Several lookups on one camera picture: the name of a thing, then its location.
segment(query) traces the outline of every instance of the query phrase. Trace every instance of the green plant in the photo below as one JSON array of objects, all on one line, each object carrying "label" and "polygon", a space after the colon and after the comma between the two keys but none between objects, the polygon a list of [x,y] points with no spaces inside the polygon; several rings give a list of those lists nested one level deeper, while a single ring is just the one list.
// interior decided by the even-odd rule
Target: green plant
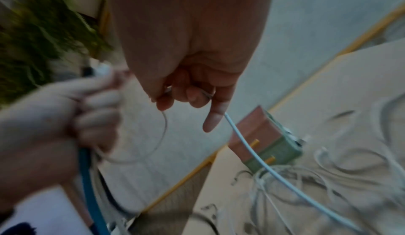
[{"label": "green plant", "polygon": [[0,105],[52,81],[49,61],[65,52],[109,49],[71,0],[21,0],[0,34]]}]

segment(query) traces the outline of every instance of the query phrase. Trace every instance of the blue strap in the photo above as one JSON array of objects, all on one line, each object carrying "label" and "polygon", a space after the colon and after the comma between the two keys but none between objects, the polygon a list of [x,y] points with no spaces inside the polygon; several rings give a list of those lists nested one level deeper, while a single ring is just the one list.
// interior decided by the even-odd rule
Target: blue strap
[{"label": "blue strap", "polygon": [[89,210],[90,216],[92,217],[94,224],[100,235],[110,235],[107,229],[107,224],[101,214],[101,210],[97,204],[96,196],[94,195],[92,181],[90,179],[90,149],[81,148],[79,150],[79,167],[81,180],[84,188],[84,196],[86,198],[87,208]]}]

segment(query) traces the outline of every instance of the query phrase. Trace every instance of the palm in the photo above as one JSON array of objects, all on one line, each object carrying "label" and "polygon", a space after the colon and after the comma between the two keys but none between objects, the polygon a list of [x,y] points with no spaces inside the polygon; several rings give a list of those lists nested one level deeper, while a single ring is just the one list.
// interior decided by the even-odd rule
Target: palm
[{"label": "palm", "polygon": [[[108,0],[128,66],[160,110],[214,93],[204,130],[221,120],[262,33],[270,0]],[[165,85],[171,96],[163,95]]]}]

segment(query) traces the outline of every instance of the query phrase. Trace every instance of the black cable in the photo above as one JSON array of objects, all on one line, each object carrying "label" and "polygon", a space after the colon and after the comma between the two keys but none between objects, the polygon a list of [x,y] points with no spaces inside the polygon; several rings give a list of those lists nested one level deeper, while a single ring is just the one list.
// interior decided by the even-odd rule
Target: black cable
[{"label": "black cable", "polygon": [[109,203],[121,214],[124,216],[135,218],[135,221],[130,225],[128,229],[131,229],[137,222],[139,221],[149,221],[149,222],[167,222],[167,221],[175,221],[180,218],[188,219],[188,218],[193,218],[199,221],[202,221],[206,224],[208,224],[211,229],[214,231],[216,235],[219,235],[219,231],[216,228],[215,224],[206,216],[200,213],[196,212],[191,212],[191,211],[169,211],[169,212],[164,212],[164,213],[139,213],[139,212],[130,212],[126,209],[124,209],[113,197],[111,194],[110,189],[107,186],[107,183],[105,182],[102,174],[98,172],[98,175],[100,176],[101,184],[103,186],[103,189],[105,191],[105,194],[107,195],[107,199]]}]

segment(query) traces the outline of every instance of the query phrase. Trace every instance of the beige desk surface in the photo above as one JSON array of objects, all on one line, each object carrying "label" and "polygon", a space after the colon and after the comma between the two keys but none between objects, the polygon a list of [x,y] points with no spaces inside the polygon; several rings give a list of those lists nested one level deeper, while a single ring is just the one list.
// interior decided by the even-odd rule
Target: beige desk surface
[{"label": "beige desk surface", "polygon": [[[405,39],[402,39],[336,58],[271,113],[293,134],[303,137],[334,114],[364,109],[378,98],[404,88]],[[242,178],[235,186],[231,185],[234,175],[243,169],[246,167],[229,149],[219,152],[194,210],[201,212],[201,207],[210,203],[223,205],[248,191],[249,179]],[[240,211],[238,215],[244,220],[246,214],[247,211]],[[235,226],[238,234],[244,234],[240,225]],[[221,235],[230,234],[226,224],[220,224],[219,231]],[[189,220],[183,235],[191,234],[209,235],[212,231],[205,224]]]}]

